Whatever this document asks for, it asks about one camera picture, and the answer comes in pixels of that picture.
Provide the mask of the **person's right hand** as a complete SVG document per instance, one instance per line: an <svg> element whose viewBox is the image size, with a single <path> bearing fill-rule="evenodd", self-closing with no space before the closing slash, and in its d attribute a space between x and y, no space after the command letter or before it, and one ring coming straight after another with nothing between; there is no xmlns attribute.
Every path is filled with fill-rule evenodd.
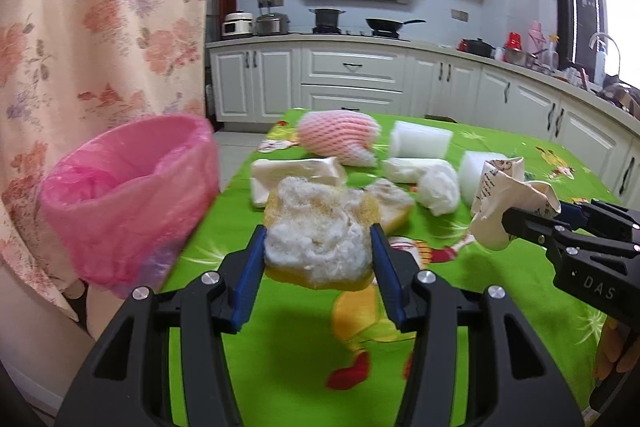
<svg viewBox="0 0 640 427"><path fill-rule="evenodd" d="M594 377L602 381L610 375L613 369L617 373L627 373L634 368L640 353L639 340L636 340L623 355L622 351L627 337L628 333L624 331L623 325L619 321L613 317L606 318L598 344Z"/></svg>

